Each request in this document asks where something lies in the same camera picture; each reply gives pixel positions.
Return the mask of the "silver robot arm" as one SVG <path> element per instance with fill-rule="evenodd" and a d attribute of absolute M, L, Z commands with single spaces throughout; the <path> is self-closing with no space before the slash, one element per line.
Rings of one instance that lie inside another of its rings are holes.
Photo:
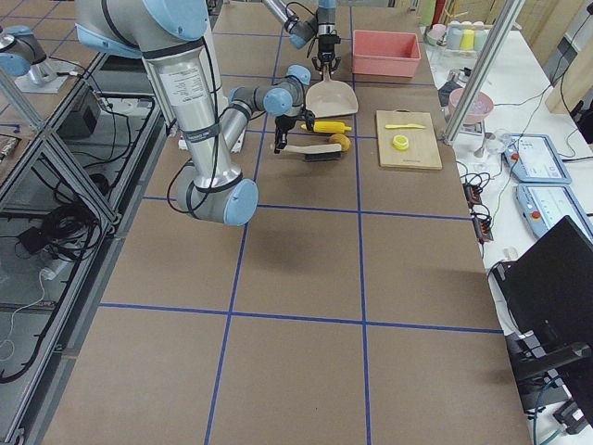
<path fill-rule="evenodd" d="M 79 1 L 79 41 L 97 52 L 143 61 L 158 105 L 181 130 L 191 159 L 180 171 L 175 209 L 198 220 L 246 224 L 259 202 L 230 151 L 252 115 L 266 112 L 286 133 L 306 113 L 310 72 L 289 67 L 277 84 L 233 90 L 226 109 L 216 91 L 204 1 Z"/>
<path fill-rule="evenodd" d="M 341 38 L 335 27 L 336 1 L 319 1 L 315 12 L 310 11 L 308 19 L 301 19 L 289 6 L 295 1 L 263 0 L 262 3 L 283 25 L 289 34 L 291 44 L 303 48 L 307 43 L 317 43 L 317 55 L 311 61 L 321 78 L 326 80 L 339 67 L 341 57 L 335 53 L 335 47 Z"/>

